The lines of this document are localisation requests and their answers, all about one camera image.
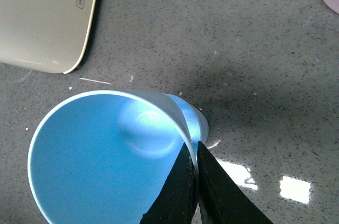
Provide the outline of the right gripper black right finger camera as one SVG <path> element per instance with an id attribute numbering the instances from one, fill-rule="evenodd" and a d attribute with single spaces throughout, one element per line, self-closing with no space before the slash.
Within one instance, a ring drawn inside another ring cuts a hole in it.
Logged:
<path id="1" fill-rule="evenodd" d="M 272 222 L 241 191 L 202 142 L 198 142 L 197 154 L 202 223 Z"/>

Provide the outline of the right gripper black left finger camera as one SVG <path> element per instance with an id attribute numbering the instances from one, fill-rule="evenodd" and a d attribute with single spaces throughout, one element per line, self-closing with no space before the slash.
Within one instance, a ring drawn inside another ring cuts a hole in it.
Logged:
<path id="1" fill-rule="evenodd" d="M 191 223 L 197 207 L 195 171 L 188 147 L 184 144 L 174 165 L 150 209 L 141 223 Z"/>

